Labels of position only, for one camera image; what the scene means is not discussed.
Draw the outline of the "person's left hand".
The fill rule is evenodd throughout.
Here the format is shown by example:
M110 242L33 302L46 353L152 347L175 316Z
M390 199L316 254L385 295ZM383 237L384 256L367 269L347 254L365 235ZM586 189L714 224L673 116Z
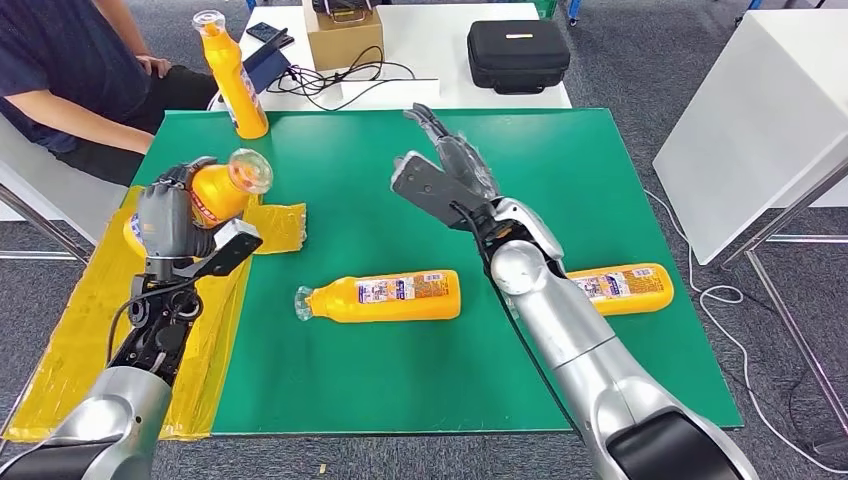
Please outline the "person's left hand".
M172 68L171 62L164 58L151 55L136 55L135 58L149 75L158 78L164 78Z

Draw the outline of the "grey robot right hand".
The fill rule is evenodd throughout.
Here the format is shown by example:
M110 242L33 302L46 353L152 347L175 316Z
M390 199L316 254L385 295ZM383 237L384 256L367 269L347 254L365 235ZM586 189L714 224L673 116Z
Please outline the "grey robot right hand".
M461 134L449 131L428 106L414 103L403 111L403 115L425 131L444 172L487 200L501 195L497 181L478 149Z

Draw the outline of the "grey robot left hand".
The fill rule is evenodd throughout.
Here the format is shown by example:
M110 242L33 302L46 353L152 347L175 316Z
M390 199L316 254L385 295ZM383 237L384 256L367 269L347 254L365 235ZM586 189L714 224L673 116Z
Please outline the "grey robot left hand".
M202 156L175 165L142 191L136 215L147 257L202 258L215 250L213 231L194 223L191 183L201 169L216 164L216 158Z

